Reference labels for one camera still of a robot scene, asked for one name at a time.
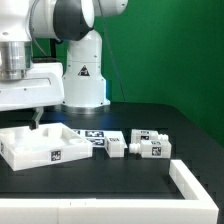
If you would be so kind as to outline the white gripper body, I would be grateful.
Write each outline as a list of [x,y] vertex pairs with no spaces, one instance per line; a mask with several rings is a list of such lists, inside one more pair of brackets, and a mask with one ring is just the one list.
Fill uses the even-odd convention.
[[27,77],[0,81],[0,111],[61,104],[64,99],[61,63],[34,63]]

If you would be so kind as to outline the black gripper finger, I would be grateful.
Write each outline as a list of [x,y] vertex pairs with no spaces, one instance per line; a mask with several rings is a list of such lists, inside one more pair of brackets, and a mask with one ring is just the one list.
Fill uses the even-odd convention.
[[40,119],[42,117],[44,113],[44,108],[43,107],[37,107],[34,111],[34,114],[32,116],[32,119],[30,121],[30,124],[29,124],[29,128],[31,130],[35,130],[39,127],[39,122],[40,122]]

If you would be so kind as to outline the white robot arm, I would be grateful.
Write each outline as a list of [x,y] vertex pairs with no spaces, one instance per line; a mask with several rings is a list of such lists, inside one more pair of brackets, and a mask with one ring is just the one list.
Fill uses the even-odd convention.
[[91,114],[110,106],[97,17],[128,0],[0,0],[0,111],[32,108],[30,127],[53,106]]

